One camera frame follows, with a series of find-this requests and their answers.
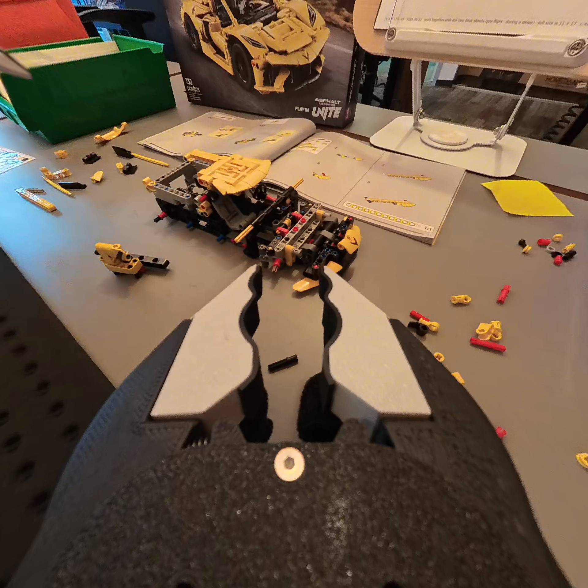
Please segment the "grey desk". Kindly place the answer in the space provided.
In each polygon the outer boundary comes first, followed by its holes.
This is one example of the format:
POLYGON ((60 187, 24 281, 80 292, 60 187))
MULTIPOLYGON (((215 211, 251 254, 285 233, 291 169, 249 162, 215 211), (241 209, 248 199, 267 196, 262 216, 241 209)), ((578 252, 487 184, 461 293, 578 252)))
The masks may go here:
MULTIPOLYGON (((81 157, 92 136, 55 146, 9 120, 1 146, 35 157, 1 175, 1 245, 114 386, 183 319, 191 317, 251 262, 202 231, 153 223, 158 207, 142 184, 161 167, 135 175, 99 162, 102 183, 74 197, 48 187, 59 214, 24 201, 16 187, 40 187, 40 167, 68 167, 86 181, 81 157), (170 261, 141 278, 116 276, 94 254, 96 243, 170 261)), ((362 224, 363 242, 345 278, 389 317, 417 311, 440 323, 424 340, 445 355, 496 427, 515 462, 546 541, 571 584, 587 587, 587 151, 529 140, 518 169, 558 192, 572 217, 510 217, 468 174, 434 246, 362 224), (535 243, 555 233, 577 255, 560 266, 535 243), (496 304, 506 284, 511 292, 496 304), (469 305, 452 305, 469 295, 469 305), (499 320, 504 353, 470 345, 480 323, 499 320)))

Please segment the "open instruction booklet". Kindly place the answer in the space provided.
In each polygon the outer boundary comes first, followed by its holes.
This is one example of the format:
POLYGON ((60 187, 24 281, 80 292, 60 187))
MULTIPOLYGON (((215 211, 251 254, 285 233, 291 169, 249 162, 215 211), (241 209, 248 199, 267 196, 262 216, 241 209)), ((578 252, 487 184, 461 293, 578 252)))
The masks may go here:
POLYGON ((433 245, 466 170, 383 151, 303 118, 247 119, 221 112, 144 138, 139 145, 182 158, 199 149, 271 161, 266 180, 303 179, 302 196, 331 212, 433 245))

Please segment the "yellow black toy car model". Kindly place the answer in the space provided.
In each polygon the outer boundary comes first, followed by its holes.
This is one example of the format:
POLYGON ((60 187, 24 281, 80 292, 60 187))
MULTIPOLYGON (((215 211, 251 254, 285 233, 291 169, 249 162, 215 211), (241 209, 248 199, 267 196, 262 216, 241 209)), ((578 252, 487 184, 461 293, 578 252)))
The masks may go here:
POLYGON ((302 180, 287 187, 267 180, 269 170, 269 160, 195 149, 143 184, 160 208, 154 223, 177 222, 230 241, 272 273, 298 267, 296 292, 317 287, 324 268, 343 275, 362 241, 355 219, 333 216, 302 195, 302 180))

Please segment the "yellow brick beam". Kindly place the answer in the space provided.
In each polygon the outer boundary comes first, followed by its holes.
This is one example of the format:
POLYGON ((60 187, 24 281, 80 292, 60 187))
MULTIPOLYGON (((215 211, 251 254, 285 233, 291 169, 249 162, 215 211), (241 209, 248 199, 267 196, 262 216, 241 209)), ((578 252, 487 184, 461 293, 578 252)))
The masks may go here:
POLYGON ((48 213, 54 213, 57 212, 58 209, 57 207, 49 202, 48 200, 46 200, 45 198, 43 198, 40 194, 37 194, 29 189, 26 188, 16 188, 15 192, 24 200, 26 200, 26 202, 29 202, 33 205, 35 205, 37 208, 48 212, 48 213))

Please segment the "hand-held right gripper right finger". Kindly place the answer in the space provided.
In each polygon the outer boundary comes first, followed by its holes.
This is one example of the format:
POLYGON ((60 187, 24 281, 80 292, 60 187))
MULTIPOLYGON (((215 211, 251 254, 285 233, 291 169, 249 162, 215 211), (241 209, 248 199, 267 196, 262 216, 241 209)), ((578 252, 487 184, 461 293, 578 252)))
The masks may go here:
POLYGON ((385 312, 334 270, 320 275, 322 374, 342 422, 428 419, 432 410, 385 312))

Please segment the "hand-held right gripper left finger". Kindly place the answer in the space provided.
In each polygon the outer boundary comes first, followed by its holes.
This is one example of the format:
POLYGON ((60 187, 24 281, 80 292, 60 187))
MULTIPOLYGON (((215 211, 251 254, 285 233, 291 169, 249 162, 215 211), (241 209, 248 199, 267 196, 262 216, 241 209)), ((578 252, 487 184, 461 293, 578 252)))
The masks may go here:
POLYGON ((261 295, 262 269, 254 265, 192 316, 151 409, 153 420, 239 424, 254 411, 261 295))

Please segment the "wooden document stand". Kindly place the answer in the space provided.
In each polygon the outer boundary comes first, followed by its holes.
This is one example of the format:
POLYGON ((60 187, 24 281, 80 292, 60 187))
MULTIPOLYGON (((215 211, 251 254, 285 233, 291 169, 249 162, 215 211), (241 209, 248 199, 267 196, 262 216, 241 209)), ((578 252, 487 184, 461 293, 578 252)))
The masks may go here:
POLYGON ((398 116, 371 136, 375 148, 453 165, 492 178, 517 173, 527 143, 507 134, 537 75, 578 74, 587 77, 587 33, 549 36, 544 33, 386 31, 373 28, 381 1, 356 1, 353 30, 368 53, 410 59, 412 114, 398 116), (521 97, 507 121, 494 130, 482 130, 428 118, 422 107, 424 61, 498 66, 528 73, 521 97))

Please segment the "green plastic bin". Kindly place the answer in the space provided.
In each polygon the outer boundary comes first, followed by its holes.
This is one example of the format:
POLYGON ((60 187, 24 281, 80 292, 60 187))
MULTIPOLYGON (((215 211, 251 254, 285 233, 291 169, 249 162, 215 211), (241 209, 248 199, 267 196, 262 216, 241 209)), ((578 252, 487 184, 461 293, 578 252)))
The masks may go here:
MULTIPOLYGON (((8 50, 98 42, 71 40, 8 50)), ((1 112, 49 143, 62 143, 174 108, 164 45, 114 35, 119 53, 31 68, 33 79, 1 74, 1 112)))

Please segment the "small yellow brick assembly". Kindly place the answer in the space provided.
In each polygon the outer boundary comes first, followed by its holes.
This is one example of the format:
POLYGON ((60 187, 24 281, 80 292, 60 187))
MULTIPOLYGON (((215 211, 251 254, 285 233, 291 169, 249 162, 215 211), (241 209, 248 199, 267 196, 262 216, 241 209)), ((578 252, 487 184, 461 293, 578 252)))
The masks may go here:
POLYGON ((148 270, 167 270, 170 261, 161 257, 131 254, 120 244, 98 242, 94 254, 104 267, 116 276, 129 275, 141 278, 148 270))

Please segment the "printed instruction sheet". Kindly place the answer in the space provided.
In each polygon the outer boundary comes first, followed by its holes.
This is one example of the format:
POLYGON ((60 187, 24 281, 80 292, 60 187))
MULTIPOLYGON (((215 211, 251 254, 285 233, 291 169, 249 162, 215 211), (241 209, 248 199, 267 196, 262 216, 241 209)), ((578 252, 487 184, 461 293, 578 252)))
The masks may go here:
POLYGON ((373 28, 549 36, 587 33, 587 1, 381 1, 373 28))

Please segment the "toy car box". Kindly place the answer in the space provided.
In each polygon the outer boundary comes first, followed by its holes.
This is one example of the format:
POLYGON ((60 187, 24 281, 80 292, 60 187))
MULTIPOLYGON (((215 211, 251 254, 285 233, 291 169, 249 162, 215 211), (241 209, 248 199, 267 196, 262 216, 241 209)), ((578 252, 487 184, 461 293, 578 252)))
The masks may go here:
POLYGON ((189 102, 344 128, 364 51, 355 1, 165 1, 189 102))

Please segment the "red plastic bin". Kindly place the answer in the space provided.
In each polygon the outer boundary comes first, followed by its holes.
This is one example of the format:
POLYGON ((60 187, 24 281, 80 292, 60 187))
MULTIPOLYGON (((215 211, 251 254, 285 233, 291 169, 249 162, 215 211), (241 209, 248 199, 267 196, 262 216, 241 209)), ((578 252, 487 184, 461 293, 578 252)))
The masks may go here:
POLYGON ((1 48, 89 37, 71 1, 1 1, 1 48))

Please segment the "yellow paper note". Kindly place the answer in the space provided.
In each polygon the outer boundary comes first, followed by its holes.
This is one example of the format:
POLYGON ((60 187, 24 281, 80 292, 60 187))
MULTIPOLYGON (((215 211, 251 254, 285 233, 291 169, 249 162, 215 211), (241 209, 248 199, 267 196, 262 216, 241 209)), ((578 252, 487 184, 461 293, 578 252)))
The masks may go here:
POLYGON ((496 180, 484 182, 504 212, 519 217, 572 217, 566 205, 537 180, 496 180))

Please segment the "pile of small brick pins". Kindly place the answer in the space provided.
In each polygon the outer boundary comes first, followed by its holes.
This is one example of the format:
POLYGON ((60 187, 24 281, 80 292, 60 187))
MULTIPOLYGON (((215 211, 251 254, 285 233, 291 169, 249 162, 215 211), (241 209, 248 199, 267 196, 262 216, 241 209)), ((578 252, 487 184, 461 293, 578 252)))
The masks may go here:
POLYGON ((555 233, 548 238, 539 238, 535 245, 550 256, 555 266, 569 262, 577 255, 576 244, 570 242, 565 245, 562 233, 555 233))

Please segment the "yellow curved panel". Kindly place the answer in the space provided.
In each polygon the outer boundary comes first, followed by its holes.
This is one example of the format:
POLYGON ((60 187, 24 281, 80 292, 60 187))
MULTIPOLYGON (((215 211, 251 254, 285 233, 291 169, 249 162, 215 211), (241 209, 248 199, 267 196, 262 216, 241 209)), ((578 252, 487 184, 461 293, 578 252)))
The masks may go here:
POLYGON ((120 124, 120 126, 114 126, 112 130, 110 130, 109 132, 102 134, 102 135, 96 135, 94 137, 94 141, 96 143, 108 143, 113 141, 114 139, 120 137, 122 134, 126 133, 128 129, 128 123, 127 122, 122 122, 120 124))

